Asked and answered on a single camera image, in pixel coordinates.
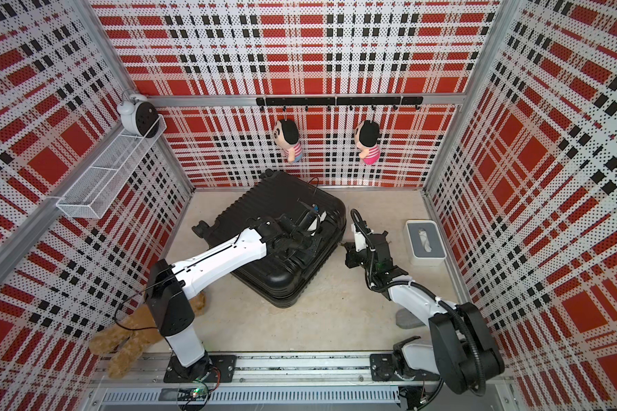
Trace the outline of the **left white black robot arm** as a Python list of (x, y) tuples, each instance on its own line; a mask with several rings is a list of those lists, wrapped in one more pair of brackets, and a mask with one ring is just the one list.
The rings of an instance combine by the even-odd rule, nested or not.
[(151, 269), (145, 303), (159, 334), (172, 350), (166, 383), (204, 379), (214, 366), (193, 328), (190, 300), (240, 267), (268, 255), (301, 251), (317, 255), (320, 226), (327, 217), (316, 205), (298, 202), (301, 214), (273, 219), (259, 217), (236, 236), (188, 260), (169, 264), (159, 260)]

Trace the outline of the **black hard-shell suitcase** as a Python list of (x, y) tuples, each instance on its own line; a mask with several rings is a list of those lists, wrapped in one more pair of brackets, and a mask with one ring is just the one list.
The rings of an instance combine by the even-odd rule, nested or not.
[(221, 212), (214, 224), (200, 221), (192, 231), (213, 248), (240, 234), (259, 217), (286, 216), (298, 224), (307, 207), (315, 207), (320, 217), (317, 235), (322, 239), (315, 256), (289, 250), (233, 272), (234, 277), (277, 308), (289, 308), (342, 240), (347, 218), (346, 206), (340, 199), (284, 171), (266, 170), (261, 181)]

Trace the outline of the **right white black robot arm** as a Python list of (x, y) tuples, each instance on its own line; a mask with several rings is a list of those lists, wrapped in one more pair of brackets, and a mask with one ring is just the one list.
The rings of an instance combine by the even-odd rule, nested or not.
[(456, 304), (437, 296), (394, 264), (387, 232), (375, 233), (360, 212), (351, 210), (355, 241), (343, 245), (346, 266), (361, 266), (368, 289), (383, 295), (425, 325), (430, 342), (411, 337), (394, 344), (392, 372), (410, 380), (435, 375), (452, 392), (470, 391), (481, 397), (487, 382), (505, 371), (500, 349), (472, 303)]

